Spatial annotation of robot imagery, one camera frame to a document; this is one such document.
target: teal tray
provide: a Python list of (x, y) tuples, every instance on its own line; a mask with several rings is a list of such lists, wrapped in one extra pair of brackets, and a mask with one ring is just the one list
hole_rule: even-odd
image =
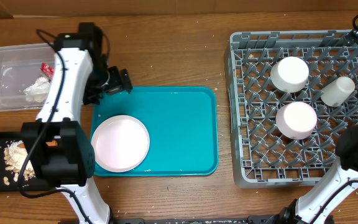
[(137, 86), (105, 96), (93, 110), (92, 132), (106, 119), (129, 115), (150, 135), (150, 149), (135, 169), (115, 173), (96, 164), (101, 177), (210, 175), (218, 167), (216, 99), (206, 87)]

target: pink plate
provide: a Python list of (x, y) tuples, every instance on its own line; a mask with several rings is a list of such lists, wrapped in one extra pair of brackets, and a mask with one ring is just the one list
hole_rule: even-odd
[(144, 160), (150, 136), (138, 119), (119, 115), (103, 121), (93, 133), (91, 143), (99, 166), (111, 172), (125, 172)]

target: red snack package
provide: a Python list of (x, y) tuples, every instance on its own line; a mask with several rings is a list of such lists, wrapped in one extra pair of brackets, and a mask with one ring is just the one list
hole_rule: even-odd
[(52, 80), (53, 73), (54, 73), (53, 68), (49, 67), (49, 65), (47, 63), (42, 63), (41, 75), (43, 75), (45, 78), (48, 78), (49, 80)]

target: dish rack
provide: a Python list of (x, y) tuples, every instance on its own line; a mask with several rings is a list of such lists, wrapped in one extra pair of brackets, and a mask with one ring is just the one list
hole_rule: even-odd
[[(231, 109), (231, 149), (235, 183), (241, 188), (314, 185), (336, 156), (343, 131), (358, 124), (358, 46), (347, 45), (350, 30), (236, 32), (225, 53), (226, 88)], [(277, 90), (272, 66), (299, 57), (309, 67), (306, 86), (296, 93)], [(340, 76), (356, 90), (337, 108), (325, 105), (321, 89)], [(302, 140), (277, 129), (277, 110), (294, 101), (314, 108), (318, 121)]]

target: wooden table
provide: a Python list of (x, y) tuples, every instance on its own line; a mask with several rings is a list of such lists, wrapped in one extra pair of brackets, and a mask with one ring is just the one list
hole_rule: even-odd
[[(278, 213), (310, 187), (240, 189), (234, 184), (230, 110), (223, 53), (237, 31), (350, 29), (358, 12), (288, 12), (200, 16), (119, 16), (0, 20), (0, 46), (34, 44), (35, 29), (75, 32), (93, 21), (111, 41), (110, 64), (127, 68), (135, 86), (207, 86), (218, 104), (219, 167), (208, 177), (95, 178), (104, 201), (118, 218), (219, 218)], [(0, 131), (18, 131), (37, 110), (0, 113)], [(91, 130), (92, 108), (81, 123)], [(338, 223), (358, 223), (358, 190), (335, 211)], [(76, 218), (62, 195), (27, 199), (0, 193), (0, 223), (56, 223)]]

